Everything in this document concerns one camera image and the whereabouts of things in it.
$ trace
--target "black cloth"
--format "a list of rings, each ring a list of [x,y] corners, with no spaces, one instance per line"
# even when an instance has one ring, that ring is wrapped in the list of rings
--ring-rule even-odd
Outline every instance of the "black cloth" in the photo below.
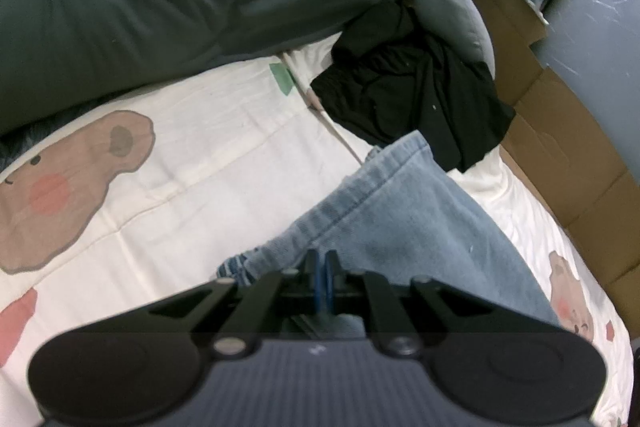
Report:
[[[496,147],[515,115],[484,63],[463,64],[412,10],[382,1],[347,25],[311,83],[329,116],[370,144],[418,129],[445,171]]]

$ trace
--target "cardboard box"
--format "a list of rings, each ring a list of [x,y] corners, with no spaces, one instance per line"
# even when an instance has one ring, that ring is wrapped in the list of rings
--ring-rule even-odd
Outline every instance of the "cardboard box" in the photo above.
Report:
[[[473,1],[494,44],[498,95],[517,112],[502,144],[506,161],[565,229],[631,337],[640,337],[640,187],[589,111],[530,50],[546,28],[529,5]]]

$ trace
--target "bear ear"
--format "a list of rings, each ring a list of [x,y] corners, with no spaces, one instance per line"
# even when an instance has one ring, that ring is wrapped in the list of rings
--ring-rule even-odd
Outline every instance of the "bear ear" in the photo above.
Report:
[[[133,134],[123,125],[114,125],[110,131],[109,154],[124,158],[133,149]]]

